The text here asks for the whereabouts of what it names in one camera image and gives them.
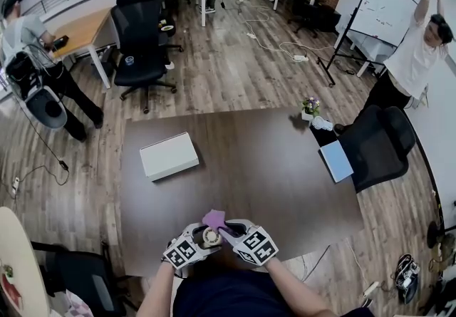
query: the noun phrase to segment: whiteboard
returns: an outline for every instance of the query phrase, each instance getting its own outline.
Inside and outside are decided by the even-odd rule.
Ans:
[[[350,29],[399,46],[416,6],[413,0],[361,0]]]

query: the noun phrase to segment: white t-shirt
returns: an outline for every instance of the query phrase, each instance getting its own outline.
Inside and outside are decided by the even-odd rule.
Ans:
[[[384,64],[398,84],[411,96],[419,99],[428,84],[431,68],[448,54],[446,46],[426,44],[425,22],[417,23],[412,16],[404,41]]]

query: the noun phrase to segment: small flower pot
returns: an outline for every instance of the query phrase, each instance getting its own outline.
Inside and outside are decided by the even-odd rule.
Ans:
[[[305,110],[301,111],[301,118],[309,122],[312,122],[312,120],[314,119],[313,115],[309,115],[308,113],[306,113]]]

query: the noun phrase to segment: purple object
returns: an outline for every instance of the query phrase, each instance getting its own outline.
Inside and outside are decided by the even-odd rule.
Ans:
[[[215,209],[211,209],[211,211],[203,217],[202,223],[212,228],[215,233],[218,234],[219,227],[227,227],[225,225],[225,211],[217,211]]]

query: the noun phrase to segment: white box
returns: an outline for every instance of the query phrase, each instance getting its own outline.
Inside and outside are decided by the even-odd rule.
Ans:
[[[152,182],[198,165],[198,155],[187,132],[140,150],[145,176]]]

